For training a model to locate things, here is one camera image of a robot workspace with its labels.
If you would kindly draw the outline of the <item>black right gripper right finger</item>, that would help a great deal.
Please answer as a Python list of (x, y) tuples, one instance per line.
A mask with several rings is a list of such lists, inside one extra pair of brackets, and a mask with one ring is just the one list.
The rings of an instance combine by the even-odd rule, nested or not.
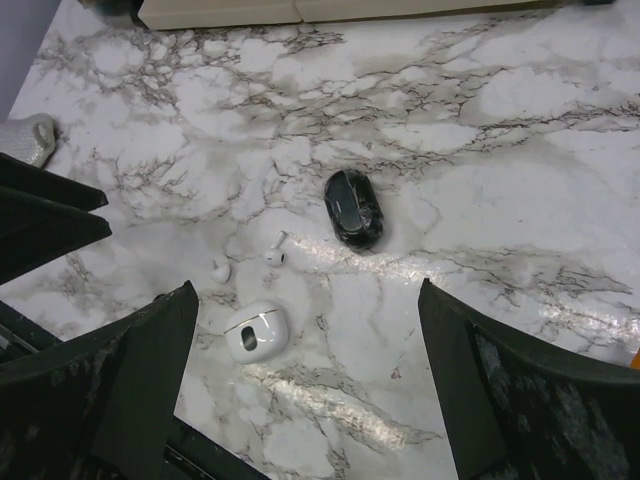
[(636, 479), (639, 372), (421, 286), (419, 318), (460, 479)]

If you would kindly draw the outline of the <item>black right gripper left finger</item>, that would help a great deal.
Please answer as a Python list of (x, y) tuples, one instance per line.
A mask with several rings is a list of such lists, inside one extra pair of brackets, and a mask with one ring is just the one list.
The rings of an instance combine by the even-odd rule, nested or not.
[(192, 344), (191, 282), (1, 366), (4, 479), (157, 479)]

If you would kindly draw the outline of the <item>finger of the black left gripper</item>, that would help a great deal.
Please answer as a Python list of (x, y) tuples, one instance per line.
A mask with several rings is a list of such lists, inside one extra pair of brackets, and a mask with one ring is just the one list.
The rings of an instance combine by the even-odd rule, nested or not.
[(41, 199), (1, 201), (1, 282), (111, 235), (96, 215)]
[(106, 206), (106, 195), (99, 189), (1, 154), (1, 186), (54, 201), (86, 212)]

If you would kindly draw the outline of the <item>black earbud charging case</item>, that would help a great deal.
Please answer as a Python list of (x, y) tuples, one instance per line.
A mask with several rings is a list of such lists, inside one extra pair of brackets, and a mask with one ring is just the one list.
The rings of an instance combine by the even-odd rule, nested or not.
[(343, 169), (325, 183), (324, 202), (336, 238), (351, 250), (377, 244), (384, 235), (384, 214), (369, 177)]

